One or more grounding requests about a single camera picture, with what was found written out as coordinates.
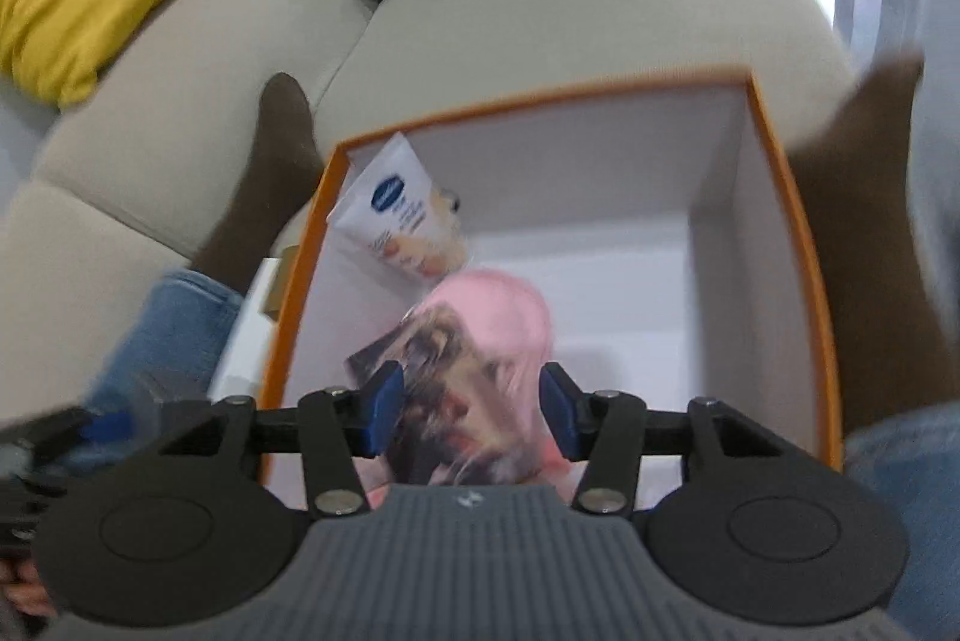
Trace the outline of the person's left hand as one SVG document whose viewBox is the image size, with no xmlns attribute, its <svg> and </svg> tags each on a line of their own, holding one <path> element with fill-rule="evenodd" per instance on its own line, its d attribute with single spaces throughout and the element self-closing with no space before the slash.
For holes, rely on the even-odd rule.
<svg viewBox="0 0 960 641">
<path fill-rule="evenodd" d="M 23 615 L 44 618 L 57 615 L 34 561 L 0 561 L 0 582 L 3 597 Z"/>
</svg>

